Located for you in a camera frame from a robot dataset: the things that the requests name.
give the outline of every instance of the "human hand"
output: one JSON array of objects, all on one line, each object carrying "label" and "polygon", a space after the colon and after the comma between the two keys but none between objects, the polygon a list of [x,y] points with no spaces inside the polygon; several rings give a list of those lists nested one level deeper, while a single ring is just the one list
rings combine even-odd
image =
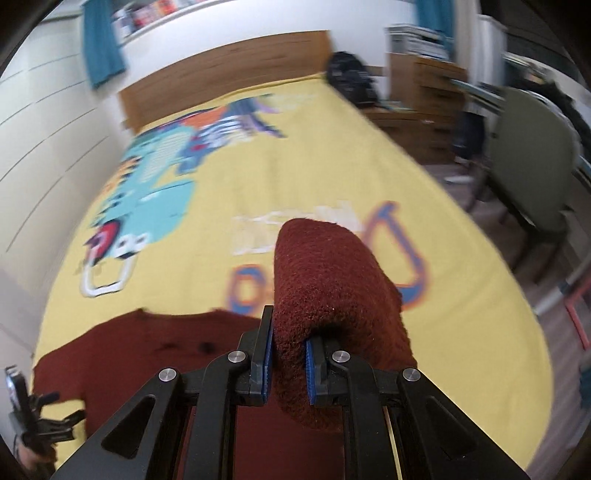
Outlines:
[{"label": "human hand", "polygon": [[17,443],[17,455],[21,465],[30,472],[34,472],[41,463],[54,463],[57,459],[55,448],[51,447],[47,455],[39,455],[25,447],[20,440]]}]

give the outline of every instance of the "yellow blanket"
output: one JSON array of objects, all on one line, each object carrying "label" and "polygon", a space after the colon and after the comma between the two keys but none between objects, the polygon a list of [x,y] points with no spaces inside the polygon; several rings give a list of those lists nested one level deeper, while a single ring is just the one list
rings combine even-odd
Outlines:
[{"label": "yellow blanket", "polygon": [[35,361],[139,307],[259,315],[272,303],[277,232],[302,216],[363,238],[402,291],[419,368],[526,467],[553,386],[518,284],[444,190],[319,77],[147,127],[73,238]]}]

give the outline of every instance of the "teal curtain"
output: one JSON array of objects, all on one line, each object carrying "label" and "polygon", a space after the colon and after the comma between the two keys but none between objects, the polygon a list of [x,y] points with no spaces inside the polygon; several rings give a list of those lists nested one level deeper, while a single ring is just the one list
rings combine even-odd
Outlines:
[{"label": "teal curtain", "polygon": [[453,38],[453,0],[416,0],[418,26]]},{"label": "teal curtain", "polygon": [[84,5],[83,52],[93,88],[125,71],[111,26],[111,0],[88,0]]}]

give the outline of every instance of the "silver screw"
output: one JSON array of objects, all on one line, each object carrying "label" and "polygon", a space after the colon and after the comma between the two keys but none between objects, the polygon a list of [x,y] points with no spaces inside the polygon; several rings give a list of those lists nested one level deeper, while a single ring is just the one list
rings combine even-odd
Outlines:
[{"label": "silver screw", "polygon": [[158,378],[163,382],[170,382],[177,376],[177,373],[172,368],[165,368],[158,374]]},{"label": "silver screw", "polygon": [[345,362],[351,360],[351,356],[349,355],[349,352],[337,350],[335,353],[333,353],[333,360],[338,364],[344,364]]},{"label": "silver screw", "polygon": [[243,362],[246,358],[246,354],[240,350],[234,350],[228,354],[228,360],[230,360],[233,364],[239,364]]},{"label": "silver screw", "polygon": [[421,372],[416,368],[405,368],[402,372],[402,376],[409,382],[416,382],[421,378]]}]

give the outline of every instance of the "turquoise cartoon character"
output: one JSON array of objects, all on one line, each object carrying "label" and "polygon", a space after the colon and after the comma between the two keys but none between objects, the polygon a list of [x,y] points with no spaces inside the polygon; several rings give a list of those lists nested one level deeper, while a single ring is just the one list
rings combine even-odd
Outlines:
[{"label": "turquoise cartoon character", "polygon": [[[88,297],[121,290],[132,274],[137,255],[149,244],[174,231],[187,212],[195,190],[189,177],[214,151],[262,132],[284,138],[259,113],[277,113],[270,95],[237,100],[228,105],[191,113],[152,129],[134,141],[118,170],[115,191],[103,202],[85,243],[87,253],[80,289]],[[177,181],[158,185],[172,166]],[[106,257],[123,262],[119,279],[96,287],[92,268]]]}]

